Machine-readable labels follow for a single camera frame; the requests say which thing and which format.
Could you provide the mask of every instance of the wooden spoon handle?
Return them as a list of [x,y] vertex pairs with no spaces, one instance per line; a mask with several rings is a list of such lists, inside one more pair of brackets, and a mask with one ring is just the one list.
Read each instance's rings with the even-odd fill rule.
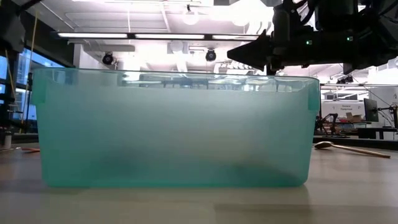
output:
[[390,155],[386,155],[386,154],[378,153],[378,152],[372,152],[372,151],[364,150],[364,149],[356,149],[356,148],[352,148],[352,147],[339,146],[339,145],[333,145],[333,147],[337,147],[339,149],[344,149],[344,150],[351,151],[351,152],[358,152],[358,153],[362,153],[362,154],[378,156],[378,157],[382,157],[382,158],[388,158],[388,159],[391,158]]
[[25,152],[40,152],[40,149],[34,149],[34,148],[28,148],[28,147],[22,147],[21,149]]

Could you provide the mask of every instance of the teal plastic bin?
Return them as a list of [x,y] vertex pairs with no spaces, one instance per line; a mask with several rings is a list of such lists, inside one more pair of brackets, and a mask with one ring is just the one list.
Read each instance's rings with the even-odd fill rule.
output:
[[53,187],[288,187],[308,176],[319,82],[309,77],[34,71]]

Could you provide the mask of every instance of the desk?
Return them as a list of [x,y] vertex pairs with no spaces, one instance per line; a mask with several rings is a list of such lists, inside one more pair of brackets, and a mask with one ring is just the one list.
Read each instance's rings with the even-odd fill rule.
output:
[[307,183],[291,189],[50,189],[42,182],[40,154],[0,153],[0,220],[1,224],[396,224],[398,152],[380,152],[392,159],[313,150]]
[[396,133],[396,128],[358,128],[358,137],[365,139],[376,139],[376,133],[379,133],[380,139],[384,139],[384,132]]

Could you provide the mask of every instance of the dome camera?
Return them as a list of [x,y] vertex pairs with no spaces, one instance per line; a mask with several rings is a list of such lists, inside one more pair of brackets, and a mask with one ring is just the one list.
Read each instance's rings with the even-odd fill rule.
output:
[[216,52],[214,51],[214,49],[208,49],[207,53],[206,53],[206,61],[208,62],[212,62],[214,60],[216,60]]
[[102,58],[102,62],[105,65],[112,65],[114,63],[114,57],[112,52],[106,52],[105,56]]

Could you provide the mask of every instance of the fluorescent light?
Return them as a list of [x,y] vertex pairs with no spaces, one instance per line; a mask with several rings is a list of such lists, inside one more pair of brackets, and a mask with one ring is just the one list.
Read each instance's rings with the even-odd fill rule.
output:
[[204,39],[203,34],[136,34],[137,39],[180,39],[193,40]]
[[322,84],[321,86],[352,86],[352,87],[398,87],[398,85],[388,85],[388,84]]
[[186,25],[195,25],[199,21],[199,13],[198,11],[192,9],[191,13],[189,13],[186,9],[182,14],[182,21]]
[[115,34],[115,33],[58,33],[59,37],[64,38],[99,38],[99,39],[126,39],[127,34]]
[[258,35],[213,35],[215,40],[256,40]]
[[228,69],[226,74],[228,75],[245,75],[249,70],[246,69]]
[[193,4],[198,5],[200,1],[189,1],[189,0],[72,0],[74,2],[97,2],[97,3],[146,3],[146,4],[158,4],[159,2],[165,2],[165,4]]

